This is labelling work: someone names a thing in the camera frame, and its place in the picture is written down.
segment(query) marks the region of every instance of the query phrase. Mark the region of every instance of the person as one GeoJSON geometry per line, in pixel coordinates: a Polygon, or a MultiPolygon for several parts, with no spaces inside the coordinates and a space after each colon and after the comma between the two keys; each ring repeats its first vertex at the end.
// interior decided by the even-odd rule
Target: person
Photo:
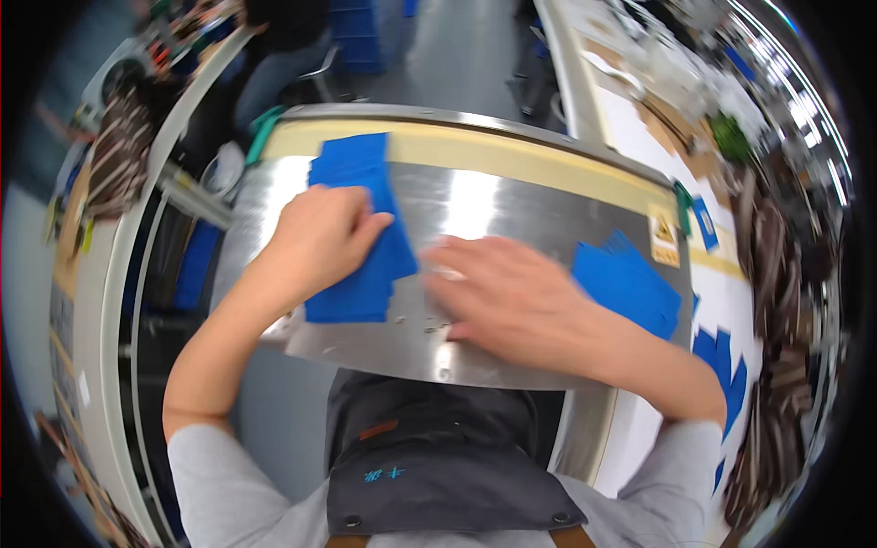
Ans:
{"type": "Polygon", "coordinates": [[[248,128],[279,103],[280,92],[323,63],[332,45],[329,0],[244,0],[246,26],[259,38],[266,57],[256,66],[234,109],[234,126],[248,128]]]}
{"type": "Polygon", "coordinates": [[[283,208],[273,237],[182,350],[163,420],[191,545],[699,541],[726,413],[716,376],[507,238],[443,237],[422,255],[432,265],[425,289],[455,318],[450,339],[630,390],[663,414],[655,446],[617,499],[534,463],[525,393],[365,374],[351,383],[344,370],[330,400],[328,479],[294,506],[277,492],[226,419],[247,359],[275,320],[358,268],[391,222],[371,212],[364,188],[310,187],[283,208]]]}

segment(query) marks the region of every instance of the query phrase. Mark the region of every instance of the gray t-shirt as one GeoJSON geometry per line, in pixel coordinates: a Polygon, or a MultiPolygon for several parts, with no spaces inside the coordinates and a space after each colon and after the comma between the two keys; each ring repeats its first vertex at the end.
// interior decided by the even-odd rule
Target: gray t-shirt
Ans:
{"type": "MultiPolygon", "coordinates": [[[[697,542],[721,443],[715,423],[670,425],[617,499],[582,481],[557,478],[588,518],[584,528],[597,548],[697,542]]],[[[305,501],[290,505],[234,438],[204,424],[176,432],[168,457],[182,524],[194,548],[324,548],[328,480],[305,501]]],[[[394,532],[368,543],[368,548],[408,546],[553,548],[554,542],[543,531],[508,530],[394,532]]]]}

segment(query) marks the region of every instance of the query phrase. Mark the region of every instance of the warning sticker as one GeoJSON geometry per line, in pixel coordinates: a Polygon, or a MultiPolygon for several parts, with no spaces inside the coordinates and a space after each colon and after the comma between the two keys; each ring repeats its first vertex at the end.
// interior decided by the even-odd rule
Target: warning sticker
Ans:
{"type": "Polygon", "coordinates": [[[652,259],[662,265],[679,268],[679,233],[676,217],[658,205],[649,204],[649,240],[652,259]]]}

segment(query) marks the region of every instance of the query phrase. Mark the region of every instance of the sleeve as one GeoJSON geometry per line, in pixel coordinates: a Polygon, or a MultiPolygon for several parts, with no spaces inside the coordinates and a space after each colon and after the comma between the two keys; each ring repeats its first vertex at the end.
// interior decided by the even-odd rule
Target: sleeve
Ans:
{"type": "Polygon", "coordinates": [[[244,0],[246,7],[246,24],[260,26],[268,22],[266,2],[270,0],[244,0]]]}
{"type": "Polygon", "coordinates": [[[195,548],[252,545],[290,508],[244,448],[214,426],[177,431],[168,460],[182,526],[195,548]]]}
{"type": "Polygon", "coordinates": [[[716,423],[672,424],[618,499],[658,517],[677,542],[701,538],[721,445],[716,423]]]}

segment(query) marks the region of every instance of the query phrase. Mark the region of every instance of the dark apron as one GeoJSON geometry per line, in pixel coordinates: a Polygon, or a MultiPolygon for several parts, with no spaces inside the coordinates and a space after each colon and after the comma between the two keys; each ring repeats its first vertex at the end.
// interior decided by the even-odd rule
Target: dark apron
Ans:
{"type": "Polygon", "coordinates": [[[526,392],[342,370],[329,407],[328,545],[406,530],[583,534],[587,518],[533,459],[526,392]]]}

